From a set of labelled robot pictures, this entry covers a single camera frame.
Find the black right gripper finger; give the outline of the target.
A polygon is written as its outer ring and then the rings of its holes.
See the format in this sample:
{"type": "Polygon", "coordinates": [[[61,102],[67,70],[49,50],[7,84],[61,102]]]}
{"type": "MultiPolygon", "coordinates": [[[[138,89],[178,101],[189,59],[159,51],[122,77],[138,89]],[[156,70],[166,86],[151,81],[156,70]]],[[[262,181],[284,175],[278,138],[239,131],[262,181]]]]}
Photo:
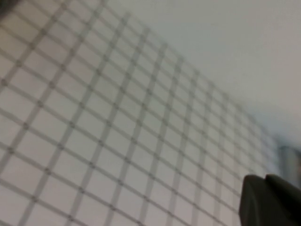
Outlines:
{"type": "Polygon", "coordinates": [[[244,177],[239,204],[242,226],[299,226],[301,190],[281,177],[244,177]]]}

